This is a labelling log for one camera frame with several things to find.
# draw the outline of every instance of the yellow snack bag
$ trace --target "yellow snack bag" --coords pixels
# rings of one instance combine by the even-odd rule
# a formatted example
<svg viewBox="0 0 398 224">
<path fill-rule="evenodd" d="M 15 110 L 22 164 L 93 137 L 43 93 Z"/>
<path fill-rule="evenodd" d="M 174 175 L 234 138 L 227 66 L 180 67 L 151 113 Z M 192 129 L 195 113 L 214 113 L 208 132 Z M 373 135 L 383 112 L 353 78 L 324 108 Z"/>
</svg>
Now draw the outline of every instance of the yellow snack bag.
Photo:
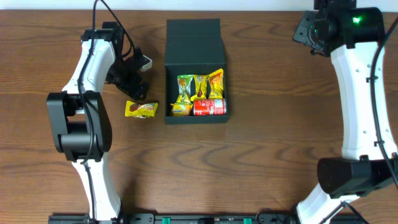
<svg viewBox="0 0 398 224">
<path fill-rule="evenodd" d="M 189 116 L 191 114 L 192 104 L 172 103 L 171 116 Z"/>
<path fill-rule="evenodd" d="M 178 81 L 178 92 L 180 93 L 176 103 L 191 103 L 191 82 L 193 75 L 179 75 L 177 76 Z"/>
<path fill-rule="evenodd" d="M 138 103 L 127 101 L 125 116 L 132 116 L 135 118 L 154 118 L 158 103 L 147 103 L 140 105 Z"/>
<path fill-rule="evenodd" d="M 224 77 L 224 70 L 222 68 L 209 75 L 209 84 L 211 87 L 209 99 L 223 98 L 223 91 L 224 91 L 223 77 Z"/>
<path fill-rule="evenodd" d="M 196 94 L 191 97 L 191 101 L 206 99 L 207 75 L 194 75 Z"/>
</svg>

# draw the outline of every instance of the open box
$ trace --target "open box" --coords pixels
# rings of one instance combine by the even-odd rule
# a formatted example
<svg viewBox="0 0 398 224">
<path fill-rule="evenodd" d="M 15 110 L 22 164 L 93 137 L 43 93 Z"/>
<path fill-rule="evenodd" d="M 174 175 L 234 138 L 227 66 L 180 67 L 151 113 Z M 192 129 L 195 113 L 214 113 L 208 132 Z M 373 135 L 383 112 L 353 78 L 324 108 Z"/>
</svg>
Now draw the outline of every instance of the open box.
<svg viewBox="0 0 398 224">
<path fill-rule="evenodd" d="M 174 19 L 167 21 L 167 43 L 164 67 L 166 70 L 167 124 L 224 123 L 228 116 L 226 66 L 219 19 Z M 226 114 L 210 116 L 170 116 L 171 103 L 178 97 L 178 75 L 208 75 L 217 69 L 224 70 Z M 195 94 L 192 80 L 191 96 Z"/>
</svg>

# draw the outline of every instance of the brown table surface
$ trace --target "brown table surface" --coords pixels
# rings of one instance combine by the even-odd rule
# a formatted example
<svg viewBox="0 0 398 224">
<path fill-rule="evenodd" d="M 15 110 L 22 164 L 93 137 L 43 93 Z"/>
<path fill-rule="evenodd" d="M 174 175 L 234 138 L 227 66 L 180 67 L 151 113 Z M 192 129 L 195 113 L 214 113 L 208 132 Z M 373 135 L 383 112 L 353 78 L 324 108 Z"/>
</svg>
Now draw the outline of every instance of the brown table surface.
<svg viewBox="0 0 398 224">
<path fill-rule="evenodd" d="M 257 213 L 290 210 L 317 183 L 317 161 L 341 155 L 343 118 L 335 70 L 292 41 L 302 12 L 117 11 L 134 43 L 154 60 L 142 76 L 155 119 L 124 117 L 129 98 L 106 85 L 109 152 L 128 212 Z M 385 14 L 389 27 L 396 14 Z M 221 18 L 228 60 L 226 124 L 164 122 L 166 20 Z M 112 21 L 98 12 L 97 24 Z M 81 180 L 54 147 L 45 99 L 61 91 L 81 54 L 91 11 L 0 11 L 0 222 L 46 223 L 87 213 Z M 398 34 L 384 63 L 389 119 L 398 139 Z M 371 223 L 396 223 L 391 185 L 353 205 Z"/>
</svg>

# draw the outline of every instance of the red can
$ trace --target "red can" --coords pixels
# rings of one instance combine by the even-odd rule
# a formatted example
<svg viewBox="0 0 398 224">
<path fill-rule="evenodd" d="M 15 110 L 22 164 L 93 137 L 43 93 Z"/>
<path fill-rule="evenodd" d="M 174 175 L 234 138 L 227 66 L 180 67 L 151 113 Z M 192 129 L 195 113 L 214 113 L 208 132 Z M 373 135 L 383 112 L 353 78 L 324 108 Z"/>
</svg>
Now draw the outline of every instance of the red can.
<svg viewBox="0 0 398 224">
<path fill-rule="evenodd" d="M 195 100 L 193 102 L 193 115 L 221 115 L 226 114 L 225 99 Z"/>
</svg>

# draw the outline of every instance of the snack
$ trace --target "snack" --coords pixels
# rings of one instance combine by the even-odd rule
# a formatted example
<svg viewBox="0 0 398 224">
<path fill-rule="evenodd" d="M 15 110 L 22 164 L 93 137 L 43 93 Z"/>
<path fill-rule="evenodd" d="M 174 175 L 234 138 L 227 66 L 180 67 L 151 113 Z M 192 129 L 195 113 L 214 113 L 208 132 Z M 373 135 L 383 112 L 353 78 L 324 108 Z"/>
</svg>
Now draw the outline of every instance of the snack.
<svg viewBox="0 0 398 224">
<path fill-rule="evenodd" d="M 193 75 L 177 76 L 179 96 L 176 103 L 191 103 L 191 82 Z"/>
<path fill-rule="evenodd" d="M 192 109 L 192 104 L 186 103 L 172 103 L 173 106 L 171 116 L 189 116 Z"/>
<path fill-rule="evenodd" d="M 127 101 L 125 116 L 132 116 L 135 118 L 154 118 L 158 103 L 147 103 L 140 105 L 138 103 Z"/>
<path fill-rule="evenodd" d="M 221 115 L 226 114 L 225 99 L 195 100 L 193 102 L 193 115 Z"/>
<path fill-rule="evenodd" d="M 223 91 L 224 91 L 223 77 L 224 77 L 224 70 L 222 68 L 209 75 L 209 84 L 211 87 L 209 99 L 223 98 Z"/>
<path fill-rule="evenodd" d="M 206 99 L 207 75 L 194 75 L 196 94 L 191 97 L 191 101 Z"/>
</svg>

